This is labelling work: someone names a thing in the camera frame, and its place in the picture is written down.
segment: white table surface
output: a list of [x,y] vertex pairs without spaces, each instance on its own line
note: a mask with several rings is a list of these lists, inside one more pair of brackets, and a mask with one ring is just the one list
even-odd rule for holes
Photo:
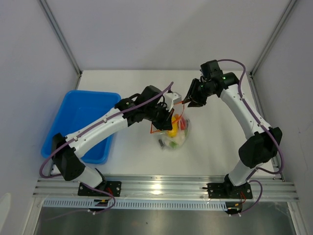
[[[240,71],[234,73],[238,78],[241,75]],[[141,93],[148,85],[163,90],[174,81],[172,90],[184,98],[192,79],[199,76],[199,71],[190,70],[85,70],[78,89],[116,92],[125,98]],[[247,77],[244,78],[243,90],[253,101]],[[126,175],[228,174],[239,160],[238,149],[246,141],[233,113],[213,95],[204,107],[185,108],[185,114],[191,121],[191,131],[181,148],[162,150],[150,134],[151,123],[144,120],[115,134],[107,163],[97,165],[97,169],[105,174]],[[263,167],[273,171],[270,161]],[[255,176],[272,177],[262,171]]]

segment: yellow object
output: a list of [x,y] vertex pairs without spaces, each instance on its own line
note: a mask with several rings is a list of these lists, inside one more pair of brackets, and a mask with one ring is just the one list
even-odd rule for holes
[[167,131],[167,135],[169,137],[175,137],[177,135],[177,132],[178,132],[178,122],[175,122],[176,121],[176,118],[175,117],[172,117],[172,127],[173,129],[171,131]]

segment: gray floor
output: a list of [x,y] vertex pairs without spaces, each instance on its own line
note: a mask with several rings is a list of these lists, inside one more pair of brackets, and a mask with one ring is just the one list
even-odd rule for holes
[[260,203],[242,217],[222,211],[111,210],[99,215],[43,208],[36,235],[294,235],[286,203]]

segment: white wall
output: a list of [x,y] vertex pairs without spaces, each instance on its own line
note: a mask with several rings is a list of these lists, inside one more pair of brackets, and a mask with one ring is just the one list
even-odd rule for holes
[[266,118],[283,131],[284,172],[295,182],[313,232],[312,9],[312,0],[299,1],[255,82]]
[[39,177],[40,149],[76,74],[35,0],[0,3],[0,197],[3,235],[18,235]]
[[198,70],[222,58],[251,69],[289,0],[48,2],[83,70]]

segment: blue plastic bin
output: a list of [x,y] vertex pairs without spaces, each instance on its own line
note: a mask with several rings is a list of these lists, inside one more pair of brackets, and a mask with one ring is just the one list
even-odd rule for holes
[[[48,136],[41,149],[44,158],[51,154],[52,137],[61,133],[63,136],[78,131],[94,122],[120,101],[117,93],[70,91],[62,102]],[[113,135],[107,137],[89,150],[82,160],[86,163],[104,164],[110,152]]]

